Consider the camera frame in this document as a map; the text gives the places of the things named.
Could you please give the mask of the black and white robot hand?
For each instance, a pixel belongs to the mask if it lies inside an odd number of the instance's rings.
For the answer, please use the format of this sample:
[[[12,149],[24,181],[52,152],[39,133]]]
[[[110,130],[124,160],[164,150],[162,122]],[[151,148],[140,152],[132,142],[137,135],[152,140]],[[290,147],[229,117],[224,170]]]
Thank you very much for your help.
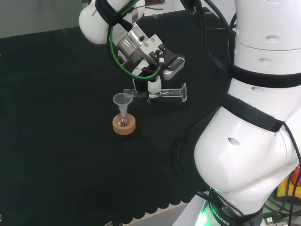
[[[171,80],[185,64],[185,59],[170,51],[157,35],[153,35],[144,42],[136,51],[143,59],[133,74],[143,72],[150,66],[155,67],[155,72],[147,79],[143,76],[140,81],[134,82],[133,90],[124,90],[133,97],[147,98],[148,101],[160,97],[180,97],[183,102],[187,99],[187,87],[183,84],[180,89],[162,89],[162,81]]]

